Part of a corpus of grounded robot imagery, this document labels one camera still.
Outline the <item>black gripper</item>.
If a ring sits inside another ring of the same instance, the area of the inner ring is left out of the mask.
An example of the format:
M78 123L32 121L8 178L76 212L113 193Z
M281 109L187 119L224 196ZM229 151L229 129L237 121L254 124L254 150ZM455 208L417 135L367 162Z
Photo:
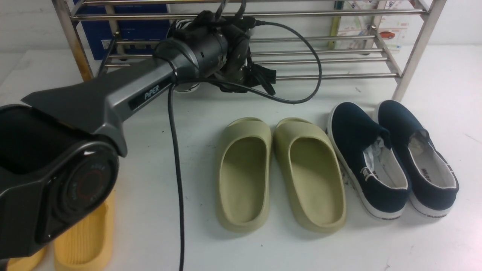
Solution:
M275 95L276 71L253 63L250 49L254 17L244 17L239 10L224 17L222 10L202 11L192 21L194 64L198 77L213 79L213 84L227 93L246 93L247 88L261 86Z

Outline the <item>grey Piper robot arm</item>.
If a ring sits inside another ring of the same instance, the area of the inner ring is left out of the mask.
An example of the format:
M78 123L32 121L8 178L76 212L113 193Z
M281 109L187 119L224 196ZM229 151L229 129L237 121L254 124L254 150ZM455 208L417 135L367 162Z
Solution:
M258 85L236 81L255 26L203 11L145 60L1 106L1 260L35 254L101 206L128 152L123 123L156 97L217 77Z

